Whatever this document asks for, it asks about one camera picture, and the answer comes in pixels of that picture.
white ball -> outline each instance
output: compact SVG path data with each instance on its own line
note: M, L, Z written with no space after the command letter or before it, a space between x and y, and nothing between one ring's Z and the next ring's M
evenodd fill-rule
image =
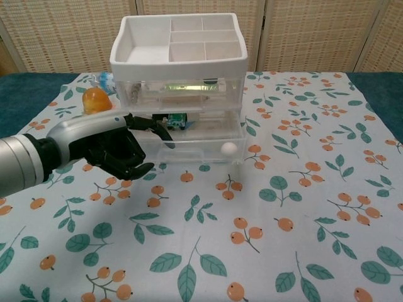
M226 156L231 156L237 153L238 147L234 143L226 142L223 143L221 146L221 153L226 155Z

woven panel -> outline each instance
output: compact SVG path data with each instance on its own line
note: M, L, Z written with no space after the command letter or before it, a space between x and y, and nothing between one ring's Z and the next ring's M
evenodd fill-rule
M27 71L109 70L127 0L0 1L0 18Z
M275 0L264 70L352 71L377 0Z
M359 71L403 72L403 1L391 0Z
M255 70L264 0L137 0L137 2L141 3L144 14L235 13L246 43L248 69Z

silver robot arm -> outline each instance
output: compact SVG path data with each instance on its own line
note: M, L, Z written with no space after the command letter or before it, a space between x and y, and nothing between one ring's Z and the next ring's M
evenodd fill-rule
M164 141L172 138L158 122L109 110L63 121L46 138L30 134L0 138L0 196L22 191L46 181L54 169L85 158L119 179L138 179L153 163L129 130L150 130ZM174 143L166 143L174 148Z

orange object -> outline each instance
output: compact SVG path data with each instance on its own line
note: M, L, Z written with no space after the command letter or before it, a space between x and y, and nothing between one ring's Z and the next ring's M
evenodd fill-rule
M112 109L112 103L104 90L98 87L92 87L82 94L82 105L86 115L93 115L97 112L102 112Z

floral tablecloth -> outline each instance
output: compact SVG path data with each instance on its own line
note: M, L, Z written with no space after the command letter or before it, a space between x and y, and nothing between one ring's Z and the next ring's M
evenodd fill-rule
M20 133L81 115L88 79ZM241 118L239 167L82 160L1 198L0 300L402 301L403 147L347 76L248 73Z

